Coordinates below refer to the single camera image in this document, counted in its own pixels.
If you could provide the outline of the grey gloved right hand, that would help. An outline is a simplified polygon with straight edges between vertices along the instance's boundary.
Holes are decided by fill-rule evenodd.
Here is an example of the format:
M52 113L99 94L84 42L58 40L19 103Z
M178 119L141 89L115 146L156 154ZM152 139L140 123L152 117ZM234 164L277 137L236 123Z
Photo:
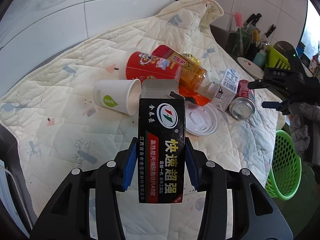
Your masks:
M297 154L306 163L319 166L319 106L294 103L289 107L291 138Z

